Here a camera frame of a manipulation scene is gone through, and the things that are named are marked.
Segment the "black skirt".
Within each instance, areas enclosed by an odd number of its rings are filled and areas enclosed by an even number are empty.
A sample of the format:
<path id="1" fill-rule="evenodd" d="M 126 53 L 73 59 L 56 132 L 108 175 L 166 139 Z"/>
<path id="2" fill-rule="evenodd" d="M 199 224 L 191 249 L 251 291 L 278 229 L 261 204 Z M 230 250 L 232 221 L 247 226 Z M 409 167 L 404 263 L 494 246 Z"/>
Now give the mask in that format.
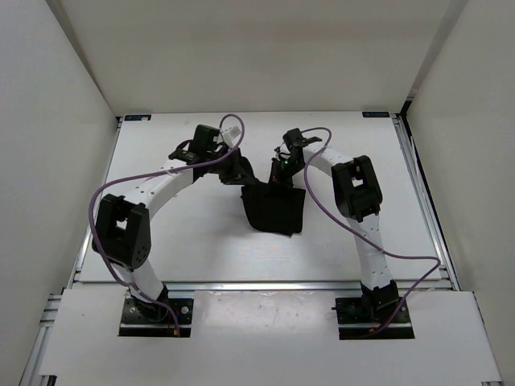
<path id="1" fill-rule="evenodd" d="M 292 236 L 303 230 L 306 191 L 276 183 L 244 185 L 241 188 L 246 218 L 259 232 Z"/>

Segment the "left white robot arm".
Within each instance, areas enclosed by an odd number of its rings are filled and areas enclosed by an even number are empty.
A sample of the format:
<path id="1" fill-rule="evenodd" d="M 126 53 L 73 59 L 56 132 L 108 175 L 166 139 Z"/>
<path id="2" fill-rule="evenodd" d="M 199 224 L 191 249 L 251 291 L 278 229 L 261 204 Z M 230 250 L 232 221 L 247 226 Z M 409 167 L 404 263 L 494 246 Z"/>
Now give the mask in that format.
<path id="1" fill-rule="evenodd" d="M 206 174 L 217 175 L 224 185 L 257 183 L 248 159 L 237 148 L 216 145 L 214 150 L 201 152 L 177 149 L 156 172 L 106 183 L 105 187 L 110 187 L 142 180 L 125 194 L 104 195 L 97 213 L 89 214 L 93 250 L 152 322 L 163 320 L 171 312 L 171 306 L 166 286 L 148 261 L 150 222 L 166 203 Z"/>

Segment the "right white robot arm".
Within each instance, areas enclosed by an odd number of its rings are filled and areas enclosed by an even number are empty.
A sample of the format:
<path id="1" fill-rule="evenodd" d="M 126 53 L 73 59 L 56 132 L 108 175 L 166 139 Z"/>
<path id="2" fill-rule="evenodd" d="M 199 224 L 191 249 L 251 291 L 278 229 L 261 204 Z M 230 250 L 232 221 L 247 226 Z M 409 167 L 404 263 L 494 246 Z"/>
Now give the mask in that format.
<path id="1" fill-rule="evenodd" d="M 315 143 L 290 149 L 282 145 L 275 153 L 270 176 L 273 182 L 290 182 L 293 175 L 306 172 L 309 166 L 332 178 L 337 209 L 356 242 L 362 314 L 370 321 L 382 320 L 398 304 L 398 287 L 383 252 L 379 226 L 382 193 L 370 158 L 352 158 Z"/>

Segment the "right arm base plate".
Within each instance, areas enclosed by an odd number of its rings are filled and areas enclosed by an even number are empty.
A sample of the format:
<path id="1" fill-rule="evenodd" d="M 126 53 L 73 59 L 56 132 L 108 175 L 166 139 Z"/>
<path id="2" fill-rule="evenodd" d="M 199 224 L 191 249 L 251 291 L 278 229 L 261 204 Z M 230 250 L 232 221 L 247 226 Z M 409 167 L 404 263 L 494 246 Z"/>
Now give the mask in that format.
<path id="1" fill-rule="evenodd" d="M 336 312 L 340 340 L 414 339 L 407 304 L 403 303 L 389 325 L 380 330 L 394 314 L 397 304 L 378 311 L 367 310 L 361 298 L 336 298 L 332 310 Z"/>

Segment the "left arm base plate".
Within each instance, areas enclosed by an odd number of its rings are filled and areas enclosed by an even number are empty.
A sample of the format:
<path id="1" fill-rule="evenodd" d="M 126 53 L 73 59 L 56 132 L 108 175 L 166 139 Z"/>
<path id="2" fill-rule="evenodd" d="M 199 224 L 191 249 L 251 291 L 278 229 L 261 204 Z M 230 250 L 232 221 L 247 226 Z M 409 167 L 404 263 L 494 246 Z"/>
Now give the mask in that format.
<path id="1" fill-rule="evenodd" d="M 166 309 L 161 309 L 157 315 L 151 316 L 148 311 L 142 313 L 142 307 L 137 306 L 137 302 L 132 297 L 126 296 L 118 335 L 121 337 L 189 338 L 192 332 L 194 299 L 168 298 L 168 301 L 177 317 L 178 330 L 175 329 L 175 320 Z"/>

